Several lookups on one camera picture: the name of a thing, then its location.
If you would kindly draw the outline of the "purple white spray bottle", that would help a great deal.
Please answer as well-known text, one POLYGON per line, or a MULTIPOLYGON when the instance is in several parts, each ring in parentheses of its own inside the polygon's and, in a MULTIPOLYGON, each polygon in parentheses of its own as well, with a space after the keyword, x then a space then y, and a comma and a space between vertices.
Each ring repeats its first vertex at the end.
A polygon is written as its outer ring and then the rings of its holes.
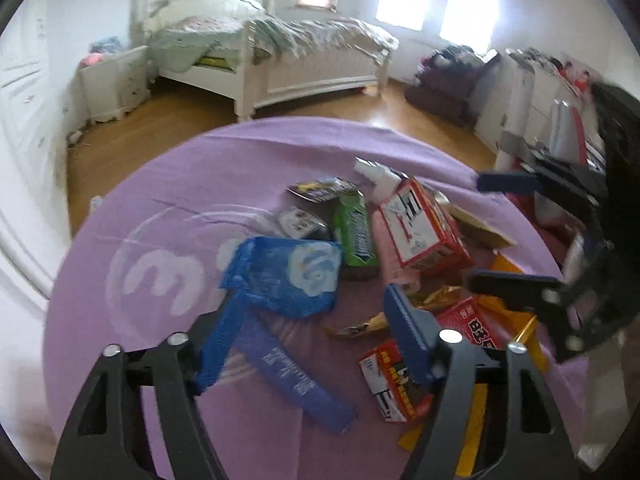
POLYGON ((402 183, 402 177, 385 165, 372 160, 357 157, 354 170, 368 179, 373 185, 372 200, 376 204, 383 203, 396 193, 402 183))

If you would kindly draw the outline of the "red chinese snack bag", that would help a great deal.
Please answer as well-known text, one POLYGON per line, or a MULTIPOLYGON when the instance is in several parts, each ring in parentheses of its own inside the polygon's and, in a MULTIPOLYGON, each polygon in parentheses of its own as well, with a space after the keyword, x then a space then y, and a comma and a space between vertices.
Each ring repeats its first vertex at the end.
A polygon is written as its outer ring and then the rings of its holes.
POLYGON ((439 311, 435 318, 442 328, 457 330, 468 341, 489 349, 502 349, 500 335, 488 323, 482 309, 473 297, 460 300, 439 311))

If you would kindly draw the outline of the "pink grey desk chair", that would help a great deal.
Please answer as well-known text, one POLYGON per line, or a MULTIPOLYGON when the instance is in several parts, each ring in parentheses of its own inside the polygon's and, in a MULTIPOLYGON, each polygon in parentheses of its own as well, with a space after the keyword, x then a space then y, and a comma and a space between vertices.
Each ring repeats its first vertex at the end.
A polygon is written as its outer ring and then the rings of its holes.
MULTIPOLYGON (((597 144, 582 118, 579 92, 538 51, 509 49, 506 55, 513 62, 512 87, 495 168, 543 169, 565 180, 572 178, 574 168, 591 169, 589 153, 597 144)), ((540 191, 515 203, 562 263, 577 234, 576 216, 540 191)))

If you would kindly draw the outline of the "white study desk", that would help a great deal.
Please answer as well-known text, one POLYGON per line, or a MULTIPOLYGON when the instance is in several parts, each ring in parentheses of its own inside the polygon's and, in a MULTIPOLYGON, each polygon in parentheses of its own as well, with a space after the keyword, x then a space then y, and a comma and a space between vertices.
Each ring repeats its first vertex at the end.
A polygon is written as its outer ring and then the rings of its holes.
POLYGON ((509 171, 533 148, 556 159, 604 167, 604 144, 591 95, 591 73, 535 49, 508 49, 487 92, 474 131, 496 153, 494 169, 509 171))

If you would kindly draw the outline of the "pink tube package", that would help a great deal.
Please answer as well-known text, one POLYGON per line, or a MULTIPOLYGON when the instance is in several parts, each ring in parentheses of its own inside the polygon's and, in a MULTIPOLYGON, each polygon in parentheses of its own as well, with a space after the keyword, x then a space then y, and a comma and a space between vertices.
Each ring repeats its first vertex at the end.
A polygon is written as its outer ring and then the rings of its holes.
POLYGON ((378 209, 371 216, 371 231, 384 283, 397 284, 408 295, 416 294, 421 288, 421 275, 413 268, 404 269, 400 265, 393 239, 378 209))

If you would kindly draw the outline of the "small red white box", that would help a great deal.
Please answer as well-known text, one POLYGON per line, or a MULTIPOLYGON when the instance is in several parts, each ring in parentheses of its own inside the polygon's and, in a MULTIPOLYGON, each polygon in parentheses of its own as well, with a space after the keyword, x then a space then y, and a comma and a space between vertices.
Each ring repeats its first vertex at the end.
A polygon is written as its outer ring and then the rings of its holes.
POLYGON ((412 379, 393 339, 365 354, 359 366, 386 422, 416 422, 431 411, 433 395, 412 379))

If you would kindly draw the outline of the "blue plastic wrapper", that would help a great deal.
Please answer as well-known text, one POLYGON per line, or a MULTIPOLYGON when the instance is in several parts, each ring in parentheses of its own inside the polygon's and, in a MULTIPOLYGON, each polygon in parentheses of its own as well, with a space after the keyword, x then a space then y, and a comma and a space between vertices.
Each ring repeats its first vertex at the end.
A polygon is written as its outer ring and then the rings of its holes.
POLYGON ((349 428, 356 418, 354 408, 297 364, 258 313, 304 320, 331 311, 341 265, 341 247, 335 243, 258 236, 236 248, 221 282, 227 292, 242 290, 246 297, 243 324, 232 347, 291 403, 334 434, 349 428))

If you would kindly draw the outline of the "red white carton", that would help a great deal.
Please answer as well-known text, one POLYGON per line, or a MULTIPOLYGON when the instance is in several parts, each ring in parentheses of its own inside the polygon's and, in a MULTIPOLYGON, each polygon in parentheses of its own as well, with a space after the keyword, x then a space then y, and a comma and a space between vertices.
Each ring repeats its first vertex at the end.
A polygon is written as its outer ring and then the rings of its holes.
POLYGON ((457 223, 415 178, 401 183, 378 209, 403 269, 436 276, 474 266, 457 223))

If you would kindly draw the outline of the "purple round tablecloth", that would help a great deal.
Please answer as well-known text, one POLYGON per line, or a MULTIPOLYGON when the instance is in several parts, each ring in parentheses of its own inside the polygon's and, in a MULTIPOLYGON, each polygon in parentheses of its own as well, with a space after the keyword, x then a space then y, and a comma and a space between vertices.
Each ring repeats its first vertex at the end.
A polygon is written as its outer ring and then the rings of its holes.
MULTIPOLYGON (((483 195, 475 172, 437 148, 360 122, 282 117, 219 128, 151 160, 108 194, 77 233, 58 278, 44 336, 44 382, 55 432, 109 344, 150 348, 219 306, 234 248, 278 232, 292 184, 350 178, 357 159, 412 174, 514 240, 506 258, 527 273, 560 269, 528 220, 503 196, 483 195)), ((384 422, 359 359, 370 339, 324 333, 381 310, 380 280, 341 284, 328 314, 269 325, 314 379, 358 413, 344 434, 306 416, 239 353, 198 400, 210 440, 233 479, 396 479, 408 456, 384 422)))

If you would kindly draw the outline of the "dark clothes pile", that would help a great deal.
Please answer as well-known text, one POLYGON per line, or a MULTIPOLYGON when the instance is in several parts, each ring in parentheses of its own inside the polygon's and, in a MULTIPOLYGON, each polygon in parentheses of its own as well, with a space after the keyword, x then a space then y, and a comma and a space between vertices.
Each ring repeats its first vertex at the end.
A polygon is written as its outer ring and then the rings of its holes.
POLYGON ((422 58, 414 74, 416 82, 405 90, 405 99, 447 122, 474 127, 480 113, 472 109, 472 95, 500 61, 501 54, 495 49, 478 55, 471 47, 448 44, 422 58))

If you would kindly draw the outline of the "green gum pack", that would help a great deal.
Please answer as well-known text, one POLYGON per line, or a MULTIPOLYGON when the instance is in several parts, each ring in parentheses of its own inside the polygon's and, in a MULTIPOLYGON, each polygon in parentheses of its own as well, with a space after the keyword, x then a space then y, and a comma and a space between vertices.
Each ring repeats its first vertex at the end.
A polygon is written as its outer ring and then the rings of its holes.
POLYGON ((360 191, 349 191, 337 197, 331 226, 334 240, 342 246, 341 276, 351 281, 376 278, 380 262, 373 244, 366 202, 360 191))

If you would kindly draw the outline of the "black yellow sachet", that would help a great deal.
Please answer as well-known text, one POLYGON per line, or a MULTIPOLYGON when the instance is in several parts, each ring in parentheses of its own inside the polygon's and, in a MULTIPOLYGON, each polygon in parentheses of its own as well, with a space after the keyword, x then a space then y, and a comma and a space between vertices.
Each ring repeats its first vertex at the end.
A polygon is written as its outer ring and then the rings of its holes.
POLYGON ((356 183, 340 177, 325 177, 297 182, 286 188, 294 196, 313 204, 322 204, 335 200, 345 193, 357 191, 356 183))

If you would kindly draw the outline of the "white wardrobe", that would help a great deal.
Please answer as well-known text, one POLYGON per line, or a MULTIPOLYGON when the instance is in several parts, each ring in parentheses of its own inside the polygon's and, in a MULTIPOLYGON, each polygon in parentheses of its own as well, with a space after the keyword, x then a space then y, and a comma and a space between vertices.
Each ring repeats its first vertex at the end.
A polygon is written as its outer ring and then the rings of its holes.
POLYGON ((1 251, 41 309, 70 248, 47 3, 24 0, 1 34, 1 251))

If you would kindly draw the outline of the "white nightstand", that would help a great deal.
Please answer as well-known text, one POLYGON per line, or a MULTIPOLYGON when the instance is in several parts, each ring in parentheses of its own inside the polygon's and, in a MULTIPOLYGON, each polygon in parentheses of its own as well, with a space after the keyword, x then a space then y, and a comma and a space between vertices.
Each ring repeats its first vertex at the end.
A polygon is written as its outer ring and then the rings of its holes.
POLYGON ((121 120, 150 96, 145 46, 104 55, 79 77, 93 124, 121 120))

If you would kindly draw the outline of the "white wooden bed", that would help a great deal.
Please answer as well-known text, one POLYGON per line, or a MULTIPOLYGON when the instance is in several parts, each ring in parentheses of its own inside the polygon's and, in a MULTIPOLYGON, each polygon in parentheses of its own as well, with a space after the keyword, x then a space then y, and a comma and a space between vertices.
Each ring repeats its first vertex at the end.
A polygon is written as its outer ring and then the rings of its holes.
POLYGON ((356 18, 288 21, 258 0, 156 0, 140 23, 166 79, 232 99, 241 122, 265 106, 384 89, 399 41, 356 18))

